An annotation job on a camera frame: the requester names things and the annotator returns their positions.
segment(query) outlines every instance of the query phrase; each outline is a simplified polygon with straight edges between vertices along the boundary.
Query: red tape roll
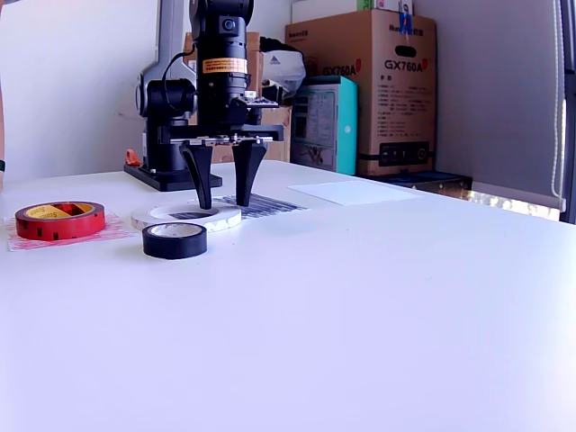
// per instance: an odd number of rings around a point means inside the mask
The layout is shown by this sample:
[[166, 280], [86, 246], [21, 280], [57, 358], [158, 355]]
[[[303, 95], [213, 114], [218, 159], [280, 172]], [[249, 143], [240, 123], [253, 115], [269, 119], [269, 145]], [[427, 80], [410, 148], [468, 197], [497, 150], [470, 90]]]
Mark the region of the red tape roll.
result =
[[51, 202], [16, 213], [18, 235], [28, 240], [80, 239], [105, 226], [104, 207], [95, 202]]

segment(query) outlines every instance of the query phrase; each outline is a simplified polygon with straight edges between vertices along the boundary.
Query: table surface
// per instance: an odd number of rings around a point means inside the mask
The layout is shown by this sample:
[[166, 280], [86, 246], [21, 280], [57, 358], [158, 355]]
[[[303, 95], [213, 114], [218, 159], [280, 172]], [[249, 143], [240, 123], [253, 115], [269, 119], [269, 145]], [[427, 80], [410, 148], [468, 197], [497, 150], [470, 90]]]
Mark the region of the table surface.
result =
[[[213, 168], [233, 193], [233, 166]], [[340, 206], [350, 177], [265, 162], [255, 193], [311, 211], [213, 233], [9, 252], [0, 229], [3, 432], [574, 432], [576, 228], [427, 193]], [[157, 193], [124, 173], [7, 184], [0, 216]]]

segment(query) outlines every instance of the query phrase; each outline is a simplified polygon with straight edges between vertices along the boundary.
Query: sheet of paper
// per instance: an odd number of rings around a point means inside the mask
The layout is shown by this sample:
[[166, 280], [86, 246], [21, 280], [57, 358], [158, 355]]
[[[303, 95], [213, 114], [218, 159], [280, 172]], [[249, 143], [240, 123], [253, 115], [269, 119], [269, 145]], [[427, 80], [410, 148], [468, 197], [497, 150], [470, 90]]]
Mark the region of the sheet of paper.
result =
[[290, 186], [290, 188], [340, 205], [384, 203], [420, 198], [415, 193], [404, 192], [385, 184], [379, 185], [357, 180], [342, 183], [306, 184]]

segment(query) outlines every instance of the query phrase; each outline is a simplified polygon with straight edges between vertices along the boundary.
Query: warning label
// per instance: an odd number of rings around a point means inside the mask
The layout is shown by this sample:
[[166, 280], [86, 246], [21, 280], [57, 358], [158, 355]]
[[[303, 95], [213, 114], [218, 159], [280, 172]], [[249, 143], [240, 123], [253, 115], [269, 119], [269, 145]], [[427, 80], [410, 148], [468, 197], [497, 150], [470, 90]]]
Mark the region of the warning label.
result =
[[211, 58], [202, 63], [204, 74], [248, 74], [248, 61], [244, 58]]

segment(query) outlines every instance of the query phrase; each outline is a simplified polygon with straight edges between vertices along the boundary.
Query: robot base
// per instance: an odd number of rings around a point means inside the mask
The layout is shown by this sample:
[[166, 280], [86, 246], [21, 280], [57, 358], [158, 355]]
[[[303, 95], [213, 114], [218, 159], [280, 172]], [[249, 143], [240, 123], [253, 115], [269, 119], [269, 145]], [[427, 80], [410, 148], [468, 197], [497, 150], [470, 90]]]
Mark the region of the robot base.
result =
[[[140, 166], [125, 165], [124, 172], [138, 178], [141, 182], [160, 192], [191, 191], [196, 189], [190, 171], [187, 169], [170, 173], [152, 174]], [[210, 175], [210, 188], [221, 186], [222, 179], [216, 175]]]

